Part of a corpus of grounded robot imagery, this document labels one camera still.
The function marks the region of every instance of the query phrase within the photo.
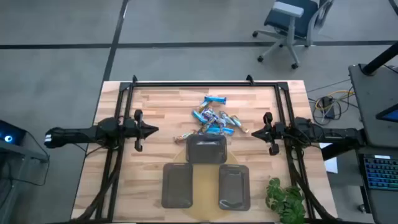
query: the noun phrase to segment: chair wheel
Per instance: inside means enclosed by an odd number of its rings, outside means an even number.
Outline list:
[[[362,212],[362,213],[365,213],[365,212],[366,212],[366,210],[365,210],[365,205],[358,205],[358,210],[359,210],[360,212]]]

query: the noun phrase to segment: office chair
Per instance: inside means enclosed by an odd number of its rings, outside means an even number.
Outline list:
[[[278,39],[275,44],[257,58],[262,62],[264,57],[275,50],[278,46],[284,45],[293,56],[295,63],[292,68],[299,67],[299,59],[293,49],[296,41],[303,42],[305,47],[312,45],[313,31],[320,30],[325,23],[334,0],[319,0],[319,5],[311,0],[278,0],[272,7],[264,26],[270,25],[275,32],[267,30],[255,30],[252,34],[257,37],[258,34],[265,34]]]

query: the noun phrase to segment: chair armrest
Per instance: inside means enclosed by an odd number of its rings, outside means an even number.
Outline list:
[[[297,7],[297,6],[292,6],[290,4],[286,4],[283,2],[275,2],[274,6],[272,7],[272,10],[275,10],[277,12],[281,12],[283,14],[293,16],[293,17],[301,17],[304,13],[304,9]]]

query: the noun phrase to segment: blue light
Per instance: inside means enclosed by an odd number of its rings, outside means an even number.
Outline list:
[[[11,141],[12,141],[12,136],[6,136],[6,137],[4,138],[4,140],[5,140],[6,142],[11,142]]]

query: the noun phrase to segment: butcher block tabletop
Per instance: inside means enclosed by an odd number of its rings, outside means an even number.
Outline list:
[[[294,115],[311,118],[304,82],[297,80],[286,82],[289,84]],[[120,82],[103,83],[95,114],[95,124],[102,119],[114,116],[119,84]],[[244,133],[235,127],[234,134],[228,137],[227,145],[228,158],[231,158],[231,162],[249,168],[251,208],[246,212],[217,211],[217,209],[210,211],[210,208],[201,207],[199,204],[188,209],[170,209],[161,206],[163,166],[168,162],[182,162],[181,158],[185,153],[185,144],[175,144],[173,137],[200,128],[199,121],[192,116],[192,110],[203,102],[205,95],[227,97],[225,105],[212,104],[214,111],[222,110],[229,115],[236,115],[243,126],[250,129],[248,133]],[[281,95],[286,120],[289,122],[283,91]],[[123,98],[121,115],[124,113],[126,98],[126,96]],[[270,145],[251,136],[252,132],[264,126],[262,117],[265,112],[269,111],[273,114],[273,122],[279,121],[273,87],[134,87],[131,116],[136,109],[142,110],[146,124],[157,126],[159,130],[142,141],[142,152],[135,150],[135,139],[126,140],[113,222],[279,221],[279,216],[266,207],[265,198],[266,187],[271,178],[278,177],[283,187],[290,185],[284,144],[283,141],[277,141],[280,153],[270,156],[268,152]],[[97,144],[90,144],[88,152],[97,147]],[[100,190],[105,158],[106,149],[100,149],[85,159],[71,218],[81,215]],[[312,192],[326,210],[337,217],[320,150],[315,147],[306,148],[304,161]],[[199,186],[195,188],[194,181],[194,194],[201,191],[199,188]],[[108,211],[109,194],[110,190],[105,198],[103,208],[105,215]],[[203,198],[209,195],[211,194],[204,193]],[[218,196],[210,200],[216,203]]]

